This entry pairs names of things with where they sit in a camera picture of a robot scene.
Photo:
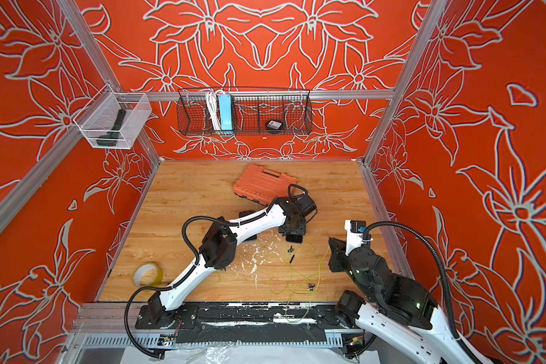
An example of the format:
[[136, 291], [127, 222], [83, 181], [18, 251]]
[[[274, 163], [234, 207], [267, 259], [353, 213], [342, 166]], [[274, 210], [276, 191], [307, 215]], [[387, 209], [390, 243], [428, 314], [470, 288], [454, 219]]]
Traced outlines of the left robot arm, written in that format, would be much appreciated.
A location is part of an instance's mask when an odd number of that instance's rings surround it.
[[[237, 247], [250, 238], [276, 228], [287, 241], [301, 243], [306, 235], [306, 226], [317, 211], [314, 200], [307, 194], [301, 194], [297, 197], [275, 198], [264, 209], [233, 220], [208, 216], [189, 218], [181, 233], [185, 244], [193, 251], [194, 259], [166, 287], [145, 287], [153, 295], [144, 305], [136, 327], [164, 329], [174, 324], [177, 310], [187, 296], [209, 275], [228, 267], [234, 261]], [[196, 221], [212, 223], [199, 248], [194, 247], [187, 236], [187, 228]]]

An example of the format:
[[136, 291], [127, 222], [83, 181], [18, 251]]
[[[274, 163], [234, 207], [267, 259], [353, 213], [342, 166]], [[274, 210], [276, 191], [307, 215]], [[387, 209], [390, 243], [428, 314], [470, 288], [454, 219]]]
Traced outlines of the yellow earphones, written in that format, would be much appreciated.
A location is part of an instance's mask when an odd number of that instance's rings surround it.
[[[322, 281], [322, 264], [325, 262], [325, 260], [329, 257], [330, 249], [327, 248], [325, 253], [322, 255], [317, 248], [315, 248], [311, 243], [306, 244], [308, 247], [310, 247], [313, 252], [315, 253], [315, 272], [306, 275], [304, 273], [301, 273], [297, 269], [294, 268], [293, 261], [296, 256], [296, 253], [298, 250], [293, 251], [290, 253], [291, 257], [287, 262], [284, 262], [282, 265], [282, 268], [288, 268], [288, 276], [287, 281], [285, 283], [285, 286], [279, 290], [274, 290], [271, 285], [268, 286], [269, 291], [274, 296], [280, 296], [282, 294], [287, 294], [287, 299], [285, 300], [285, 304], [282, 306], [282, 319], [290, 324], [290, 325], [297, 325], [301, 324], [303, 320], [307, 317], [307, 315], [310, 313], [310, 311], [313, 308], [313, 299], [316, 296], [316, 293], [319, 289], [319, 284]], [[299, 315], [297, 318], [291, 318], [289, 314], [290, 305], [293, 302], [293, 298], [295, 296], [305, 296], [306, 297], [306, 306], [305, 306], [305, 313]]]

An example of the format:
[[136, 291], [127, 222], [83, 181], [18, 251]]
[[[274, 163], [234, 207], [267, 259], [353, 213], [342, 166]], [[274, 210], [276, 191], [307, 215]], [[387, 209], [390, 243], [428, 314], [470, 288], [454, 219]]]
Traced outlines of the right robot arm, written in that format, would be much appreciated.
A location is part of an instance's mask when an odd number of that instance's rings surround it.
[[345, 290], [335, 305], [341, 326], [358, 328], [415, 363], [490, 363], [452, 327], [438, 301], [417, 281], [393, 273], [370, 247], [329, 239], [333, 272], [346, 273], [359, 291]]

